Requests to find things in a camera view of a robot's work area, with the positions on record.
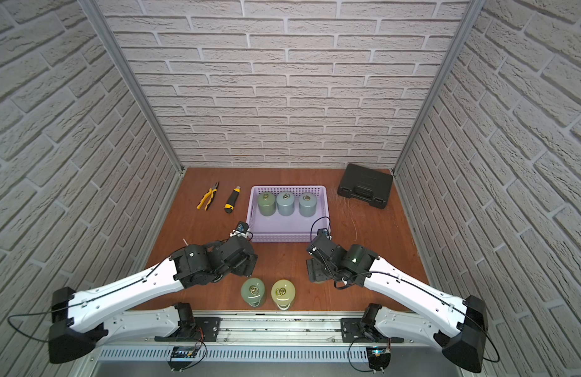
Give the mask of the yellow-green canister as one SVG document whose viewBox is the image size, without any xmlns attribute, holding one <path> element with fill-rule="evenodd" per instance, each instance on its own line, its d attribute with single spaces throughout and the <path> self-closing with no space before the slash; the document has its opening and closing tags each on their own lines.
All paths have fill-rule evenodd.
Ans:
<svg viewBox="0 0 581 377">
<path fill-rule="evenodd" d="M 271 287 L 271 297 L 280 310 L 288 310 L 296 298 L 296 287 L 286 279 L 276 281 Z"/>
</svg>

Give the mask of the lavender plastic basket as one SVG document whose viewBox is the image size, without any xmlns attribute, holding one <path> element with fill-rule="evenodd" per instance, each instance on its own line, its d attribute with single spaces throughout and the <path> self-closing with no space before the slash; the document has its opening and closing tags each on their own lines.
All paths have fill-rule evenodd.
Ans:
<svg viewBox="0 0 581 377">
<path fill-rule="evenodd" d="M 322 185 L 256 185 L 246 222 L 254 243 L 308 243 L 330 229 L 327 191 Z"/>
</svg>

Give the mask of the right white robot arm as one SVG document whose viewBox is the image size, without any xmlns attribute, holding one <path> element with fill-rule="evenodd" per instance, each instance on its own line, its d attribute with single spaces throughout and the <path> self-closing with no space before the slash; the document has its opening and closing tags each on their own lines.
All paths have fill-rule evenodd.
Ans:
<svg viewBox="0 0 581 377">
<path fill-rule="evenodd" d="M 487 305 L 477 296 L 467 298 L 439 291 L 400 271 L 377 253 L 354 244 L 345 250 L 325 230 L 307 247 L 312 282 L 334 281 L 342 289 L 364 287 L 385 295 L 421 315 L 419 337 L 439 348 L 461 369 L 482 372 L 488 332 Z"/>
</svg>

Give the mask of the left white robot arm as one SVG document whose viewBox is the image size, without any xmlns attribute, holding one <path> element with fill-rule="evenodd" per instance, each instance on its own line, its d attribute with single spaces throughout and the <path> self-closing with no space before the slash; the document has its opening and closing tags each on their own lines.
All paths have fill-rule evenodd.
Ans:
<svg viewBox="0 0 581 377">
<path fill-rule="evenodd" d="M 191 305 L 135 308 L 153 298 L 217 283 L 230 273 L 249 277 L 257 264 L 244 236 L 180 248 L 157 265 L 103 287 L 77 292 L 65 287 L 52 296 L 48 355 L 53 364 L 75 361 L 108 342 L 146 337 L 155 341 L 199 341 Z"/>
</svg>

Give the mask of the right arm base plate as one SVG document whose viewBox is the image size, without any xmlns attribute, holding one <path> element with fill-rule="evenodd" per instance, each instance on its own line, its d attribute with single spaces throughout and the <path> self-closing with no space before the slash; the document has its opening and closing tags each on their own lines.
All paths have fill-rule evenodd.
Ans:
<svg viewBox="0 0 581 377">
<path fill-rule="evenodd" d="M 342 341 L 351 343 L 359 342 L 391 342 L 404 343 L 405 339 L 401 337 L 383 336 L 373 325 L 366 325 L 360 318 L 342 318 L 340 320 Z"/>
</svg>

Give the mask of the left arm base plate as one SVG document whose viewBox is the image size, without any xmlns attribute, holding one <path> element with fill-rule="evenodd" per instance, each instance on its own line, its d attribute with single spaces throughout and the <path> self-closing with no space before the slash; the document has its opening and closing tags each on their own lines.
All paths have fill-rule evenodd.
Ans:
<svg viewBox="0 0 581 377">
<path fill-rule="evenodd" d="M 195 317 L 192 323 L 182 321 L 170 336 L 155 336 L 155 342 L 216 342 L 220 325 L 220 317 Z"/>
</svg>

